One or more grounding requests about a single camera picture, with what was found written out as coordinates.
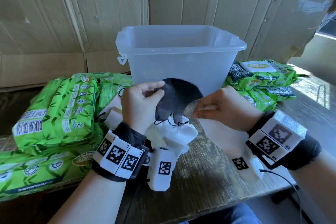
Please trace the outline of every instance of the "clear plastic bin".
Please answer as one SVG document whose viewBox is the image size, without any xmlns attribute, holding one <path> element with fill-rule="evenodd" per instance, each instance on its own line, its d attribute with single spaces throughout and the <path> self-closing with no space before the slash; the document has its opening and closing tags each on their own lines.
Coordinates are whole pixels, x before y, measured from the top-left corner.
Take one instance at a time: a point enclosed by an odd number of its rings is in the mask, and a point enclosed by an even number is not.
<svg viewBox="0 0 336 224">
<path fill-rule="evenodd" d="M 134 84 L 178 78 L 204 96 L 221 88 L 238 51 L 246 49 L 237 36 L 204 25 L 125 27 L 115 43 Z"/>
</svg>

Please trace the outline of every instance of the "blue jeans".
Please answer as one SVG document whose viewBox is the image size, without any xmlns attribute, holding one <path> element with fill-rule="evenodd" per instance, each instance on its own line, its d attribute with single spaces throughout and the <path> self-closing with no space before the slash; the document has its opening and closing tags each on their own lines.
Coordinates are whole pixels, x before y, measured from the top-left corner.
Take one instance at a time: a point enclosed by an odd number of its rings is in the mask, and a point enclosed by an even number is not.
<svg viewBox="0 0 336 224">
<path fill-rule="evenodd" d="M 189 224 L 261 224 L 254 212 L 245 204 L 210 213 L 189 221 Z"/>
</svg>

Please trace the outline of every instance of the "table surface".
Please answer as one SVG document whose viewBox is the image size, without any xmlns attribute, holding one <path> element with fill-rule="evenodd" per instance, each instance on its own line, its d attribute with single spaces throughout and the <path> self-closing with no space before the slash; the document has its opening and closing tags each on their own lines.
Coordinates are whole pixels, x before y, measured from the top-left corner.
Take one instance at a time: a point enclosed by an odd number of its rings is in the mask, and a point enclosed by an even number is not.
<svg viewBox="0 0 336 224">
<path fill-rule="evenodd" d="M 297 98 L 278 107 L 308 128 L 309 133 L 336 156 L 336 87 L 311 76 L 299 78 L 292 88 Z M 39 91 L 40 88 L 0 94 L 0 135 L 11 132 L 29 100 Z M 126 223 L 179 223 L 289 187 L 286 181 L 272 174 L 265 174 L 256 183 L 245 183 L 226 155 L 206 137 L 200 124 L 196 120 L 191 123 L 199 135 L 189 144 L 189 152 L 179 158 L 170 188 L 166 192 L 154 192 L 143 184 L 134 195 L 139 179 L 129 181 L 117 224 L 123 223 L 132 198 Z M 285 168 L 278 167 L 274 171 L 295 183 Z M 46 223 L 73 190 L 39 192 L 1 202 L 0 216 L 4 223 L 9 220 L 11 223 Z"/>
</svg>

